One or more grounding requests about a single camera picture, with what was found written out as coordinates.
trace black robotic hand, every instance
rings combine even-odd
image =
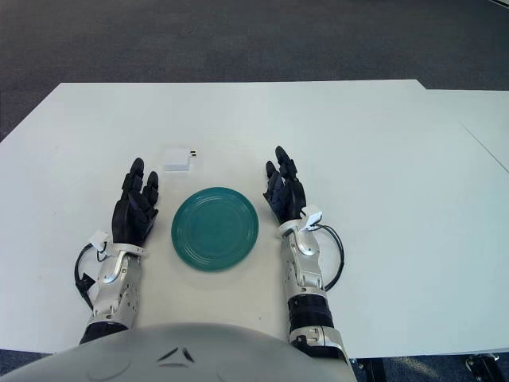
[[[305,207],[305,194],[296,176],[297,167],[281,146],[276,147],[276,158],[279,171],[271,161],[266,164],[269,184],[263,196],[269,202],[279,224],[283,224],[288,220],[301,219],[301,210]]]
[[[114,243],[141,247],[148,236],[158,211],[153,207],[159,196],[159,180],[152,171],[143,188],[143,160],[136,158],[122,185],[122,196],[115,205],[111,231]]]

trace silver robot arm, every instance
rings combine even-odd
[[[151,172],[142,191],[144,163],[136,158],[125,176],[122,195],[115,205],[111,236],[96,232],[87,247],[93,246],[105,256],[97,283],[99,293],[92,303],[87,290],[94,283],[88,275],[78,279],[76,286],[91,307],[92,313],[80,344],[132,327],[138,312],[139,283],[142,276],[140,258],[146,256],[142,247],[157,216],[154,205],[158,199],[158,177]]]
[[[313,225],[321,211],[304,207],[302,220],[289,220],[279,227],[285,260],[283,285],[289,309],[289,342],[311,357],[339,358],[348,362],[340,332],[334,328],[324,280],[318,265],[320,247]]]

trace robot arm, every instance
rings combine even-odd
[[[278,172],[267,162],[268,190],[264,197],[281,224],[285,260],[283,284],[289,309],[289,342],[311,357],[339,358],[348,362],[340,332],[334,328],[318,258],[320,248],[313,226],[322,212],[306,207],[302,184],[296,177],[297,168],[286,152],[278,146]]]
[[[92,314],[80,344],[129,329],[138,312],[142,275],[140,260],[147,256],[142,245],[157,215],[153,206],[158,198],[155,172],[150,173],[140,193],[143,167],[143,160],[136,158],[124,179],[122,196],[113,212],[113,237],[96,232],[90,239],[98,256],[101,253],[104,257],[100,260],[103,265],[97,278],[99,293],[93,302]]]

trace white power adapter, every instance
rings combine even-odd
[[[196,151],[188,147],[169,147],[165,151],[165,171],[189,170],[191,157],[196,157]]]

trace white table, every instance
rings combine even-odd
[[[225,322],[285,340],[280,243],[262,197],[277,144],[343,238],[328,296],[350,357],[509,346],[509,176],[417,81],[399,80],[57,87],[0,143],[0,348],[78,343],[89,311],[74,262],[111,229],[136,156],[161,176],[136,325]],[[191,171],[162,171],[167,146],[197,150]],[[217,185],[251,200],[260,229],[244,261],[209,274],[180,260],[169,231],[188,196]],[[336,253],[319,241],[327,279]]]
[[[431,104],[470,132],[509,172],[509,92],[428,90]]]

